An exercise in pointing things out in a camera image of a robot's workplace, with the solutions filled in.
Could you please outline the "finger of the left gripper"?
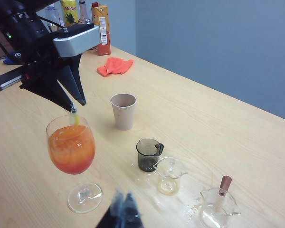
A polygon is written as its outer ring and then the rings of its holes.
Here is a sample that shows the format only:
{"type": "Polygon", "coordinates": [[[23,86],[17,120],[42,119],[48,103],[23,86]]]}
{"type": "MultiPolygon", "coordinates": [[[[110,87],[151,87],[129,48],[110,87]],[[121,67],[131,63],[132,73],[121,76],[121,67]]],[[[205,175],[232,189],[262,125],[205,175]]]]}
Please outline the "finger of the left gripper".
{"type": "Polygon", "coordinates": [[[39,95],[67,111],[72,110],[72,101],[66,91],[73,93],[73,76],[69,66],[48,71],[40,77],[23,81],[20,89],[39,95]]]}
{"type": "Polygon", "coordinates": [[[81,54],[74,57],[61,58],[59,60],[61,73],[58,76],[58,81],[76,101],[84,106],[86,105],[86,99],[79,75],[80,59],[81,54]]]}

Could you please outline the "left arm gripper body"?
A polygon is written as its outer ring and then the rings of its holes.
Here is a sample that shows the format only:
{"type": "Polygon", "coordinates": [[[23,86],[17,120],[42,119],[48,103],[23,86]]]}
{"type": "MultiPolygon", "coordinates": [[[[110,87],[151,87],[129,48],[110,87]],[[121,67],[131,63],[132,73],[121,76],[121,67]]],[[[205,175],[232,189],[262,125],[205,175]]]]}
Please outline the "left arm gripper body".
{"type": "Polygon", "coordinates": [[[30,45],[20,52],[23,65],[0,75],[0,91],[15,84],[40,77],[42,74],[61,69],[59,60],[82,54],[77,45],[30,45]]]}

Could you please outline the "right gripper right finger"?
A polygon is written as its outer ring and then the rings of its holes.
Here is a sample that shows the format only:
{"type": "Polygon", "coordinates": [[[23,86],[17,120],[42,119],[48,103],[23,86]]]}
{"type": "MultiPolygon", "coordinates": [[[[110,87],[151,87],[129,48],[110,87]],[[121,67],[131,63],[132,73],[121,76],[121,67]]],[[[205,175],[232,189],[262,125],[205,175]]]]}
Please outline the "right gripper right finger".
{"type": "Polygon", "coordinates": [[[143,228],[140,213],[136,201],[131,192],[128,192],[124,202],[124,227],[125,228],[143,228]]]}

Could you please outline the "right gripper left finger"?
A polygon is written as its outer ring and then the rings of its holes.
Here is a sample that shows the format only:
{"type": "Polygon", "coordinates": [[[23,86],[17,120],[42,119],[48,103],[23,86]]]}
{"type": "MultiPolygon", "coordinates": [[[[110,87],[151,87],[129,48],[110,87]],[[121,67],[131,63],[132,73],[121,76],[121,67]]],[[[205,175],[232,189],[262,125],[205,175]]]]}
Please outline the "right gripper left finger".
{"type": "Polygon", "coordinates": [[[122,209],[124,194],[120,188],[115,190],[111,204],[96,228],[122,228],[122,209]]]}

